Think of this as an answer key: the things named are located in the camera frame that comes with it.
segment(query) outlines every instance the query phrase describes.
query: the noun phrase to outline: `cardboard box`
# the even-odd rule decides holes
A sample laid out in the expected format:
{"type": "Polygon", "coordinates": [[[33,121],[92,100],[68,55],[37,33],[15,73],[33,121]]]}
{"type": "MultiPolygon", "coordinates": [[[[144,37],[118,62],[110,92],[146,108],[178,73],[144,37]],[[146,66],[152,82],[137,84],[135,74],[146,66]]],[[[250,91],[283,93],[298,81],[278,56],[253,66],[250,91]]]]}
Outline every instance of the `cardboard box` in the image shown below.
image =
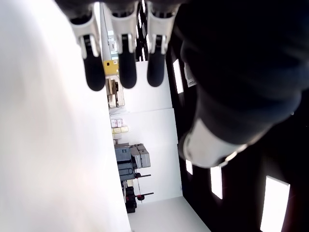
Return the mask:
{"type": "Polygon", "coordinates": [[[117,120],[111,119],[111,125],[112,125],[112,128],[118,127],[117,120]]]}
{"type": "Polygon", "coordinates": [[[121,130],[121,133],[123,133],[123,132],[128,132],[129,131],[129,128],[128,127],[121,127],[120,128],[121,130]]]}
{"type": "Polygon", "coordinates": [[[114,134],[121,133],[121,128],[113,128],[114,134]]]}
{"type": "Polygon", "coordinates": [[[122,119],[117,119],[117,126],[118,127],[123,127],[124,126],[124,123],[123,123],[122,119]]]}

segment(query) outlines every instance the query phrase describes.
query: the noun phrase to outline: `black rubber fingertip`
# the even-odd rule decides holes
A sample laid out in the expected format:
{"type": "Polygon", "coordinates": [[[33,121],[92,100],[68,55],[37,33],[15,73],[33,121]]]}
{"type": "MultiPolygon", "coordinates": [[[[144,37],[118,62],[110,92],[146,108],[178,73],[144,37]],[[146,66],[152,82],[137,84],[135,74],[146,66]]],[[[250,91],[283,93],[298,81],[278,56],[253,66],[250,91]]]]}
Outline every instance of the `black rubber fingertip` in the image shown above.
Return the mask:
{"type": "Polygon", "coordinates": [[[137,81],[135,54],[123,51],[119,57],[119,78],[124,88],[133,88],[137,81]]]}
{"type": "Polygon", "coordinates": [[[165,55],[160,52],[149,54],[147,80],[152,87],[158,87],[164,79],[164,60],[165,55]]]}
{"type": "Polygon", "coordinates": [[[101,56],[88,56],[84,59],[86,81],[93,91],[100,91],[105,86],[105,73],[101,56]]]}

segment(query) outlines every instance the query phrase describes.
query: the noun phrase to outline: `rectangular ceiling light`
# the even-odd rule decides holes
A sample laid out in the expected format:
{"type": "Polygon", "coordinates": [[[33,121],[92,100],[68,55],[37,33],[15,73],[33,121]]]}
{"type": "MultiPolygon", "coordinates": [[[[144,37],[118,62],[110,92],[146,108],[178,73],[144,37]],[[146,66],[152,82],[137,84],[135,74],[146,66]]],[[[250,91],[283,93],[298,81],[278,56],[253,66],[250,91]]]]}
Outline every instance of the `rectangular ceiling light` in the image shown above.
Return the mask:
{"type": "Polygon", "coordinates": [[[175,60],[175,62],[173,63],[173,66],[174,66],[177,92],[182,93],[183,92],[183,82],[182,82],[182,76],[180,75],[180,67],[179,67],[178,59],[175,60]]]}
{"type": "Polygon", "coordinates": [[[290,184],[266,176],[261,231],[281,232],[289,199],[290,184]]]}
{"type": "Polygon", "coordinates": [[[145,52],[144,52],[144,48],[141,49],[141,54],[143,56],[143,61],[145,61],[145,52]]]}
{"type": "Polygon", "coordinates": [[[141,27],[141,19],[140,19],[140,14],[139,14],[139,23],[140,23],[140,27],[141,27]]]}
{"type": "Polygon", "coordinates": [[[142,5],[143,5],[143,11],[145,12],[145,10],[146,10],[145,1],[144,1],[144,0],[141,0],[141,3],[142,3],[142,5]]]}
{"type": "Polygon", "coordinates": [[[137,25],[136,25],[136,36],[137,36],[137,38],[139,38],[139,30],[137,28],[137,25]]]}
{"type": "Polygon", "coordinates": [[[149,37],[148,37],[148,34],[146,35],[146,42],[147,42],[147,47],[148,47],[148,52],[149,52],[149,37]]]}
{"type": "Polygon", "coordinates": [[[211,191],[222,199],[222,174],[221,167],[211,168],[211,191]]]}
{"type": "Polygon", "coordinates": [[[192,162],[185,160],[185,165],[187,167],[187,172],[193,175],[193,168],[192,168],[192,162]]]}

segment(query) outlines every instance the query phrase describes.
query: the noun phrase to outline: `white wall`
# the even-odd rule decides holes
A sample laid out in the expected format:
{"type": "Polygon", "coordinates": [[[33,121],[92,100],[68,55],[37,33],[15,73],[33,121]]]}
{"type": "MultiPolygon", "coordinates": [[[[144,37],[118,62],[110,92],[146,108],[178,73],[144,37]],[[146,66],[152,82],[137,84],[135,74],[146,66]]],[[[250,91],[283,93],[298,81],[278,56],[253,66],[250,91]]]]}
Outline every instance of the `white wall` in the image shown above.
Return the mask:
{"type": "Polygon", "coordinates": [[[0,231],[129,232],[106,91],[67,19],[52,0],[0,15],[0,231]]]}
{"type": "Polygon", "coordinates": [[[152,87],[148,84],[147,67],[147,61],[136,62],[136,85],[132,89],[124,89],[126,110],[129,113],[172,108],[166,67],[163,83],[159,87],[152,87]]]}
{"type": "Polygon", "coordinates": [[[139,205],[129,220],[134,232],[210,232],[184,197],[139,205]]]}
{"type": "Polygon", "coordinates": [[[138,172],[152,176],[140,178],[140,188],[137,180],[134,180],[136,195],[154,192],[153,195],[146,196],[142,203],[161,201],[183,194],[175,114],[167,70],[165,68],[162,85],[151,87],[146,77],[147,65],[147,61],[136,63],[137,84],[132,89],[124,90],[126,113],[111,116],[111,119],[123,119],[124,125],[129,127],[128,133],[122,133],[119,143],[142,143],[150,154],[151,167],[138,169],[138,172]]]}

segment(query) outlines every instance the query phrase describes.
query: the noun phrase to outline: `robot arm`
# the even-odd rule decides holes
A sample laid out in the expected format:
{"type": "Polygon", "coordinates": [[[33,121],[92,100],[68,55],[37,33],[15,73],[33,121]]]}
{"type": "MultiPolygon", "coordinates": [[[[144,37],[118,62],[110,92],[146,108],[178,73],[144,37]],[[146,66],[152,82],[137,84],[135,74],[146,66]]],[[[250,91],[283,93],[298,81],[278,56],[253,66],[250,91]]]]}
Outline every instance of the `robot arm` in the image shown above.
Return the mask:
{"type": "MultiPolygon", "coordinates": [[[[110,9],[119,46],[120,81],[125,88],[132,88],[136,83],[134,40],[137,1],[102,1],[110,9]]],[[[99,91],[104,87],[105,76],[98,45],[98,27],[92,12],[95,0],[56,2],[70,20],[82,48],[88,86],[99,91]]],[[[150,41],[147,79],[153,87],[163,81],[165,54],[175,16],[179,6],[185,2],[147,2],[150,41]]],[[[247,11],[241,11],[242,8],[234,12],[234,7],[229,7],[229,1],[225,6],[208,1],[209,6],[202,9],[196,7],[197,3],[198,0],[192,0],[186,6],[186,17],[178,17],[183,20],[178,23],[184,36],[182,60],[190,66],[198,83],[196,118],[191,130],[181,139],[179,153],[194,165],[209,168],[226,165],[238,152],[255,143],[298,107],[301,90],[309,87],[309,53],[306,50],[300,53],[295,42],[285,46],[281,41],[281,47],[274,46],[279,41],[272,41],[273,38],[281,36],[289,40],[291,35],[274,30],[288,28],[288,25],[270,28],[276,18],[272,14],[269,18],[262,14],[248,15],[247,11]],[[262,18],[261,22],[255,27],[259,18],[262,18]],[[263,35],[263,40],[258,41],[260,35],[263,35]]],[[[273,8],[267,12],[278,11],[275,4],[273,8]]],[[[300,17],[287,17],[296,25],[302,23],[300,17]]],[[[300,43],[308,41],[308,36],[300,32],[291,41],[297,40],[300,43]]],[[[302,43],[302,46],[309,50],[307,43],[302,43]]]]}
{"type": "MultiPolygon", "coordinates": [[[[85,74],[88,86],[93,91],[104,87],[105,76],[99,48],[98,26],[93,13],[95,0],[56,0],[68,17],[77,43],[82,49],[85,74]]],[[[112,26],[116,35],[119,54],[119,74],[123,87],[132,88],[136,84],[135,38],[136,11],[135,0],[103,0],[110,9],[112,26]]],[[[180,3],[184,0],[162,0],[147,2],[149,41],[151,44],[147,79],[151,86],[163,82],[165,54],[180,3]]]]}

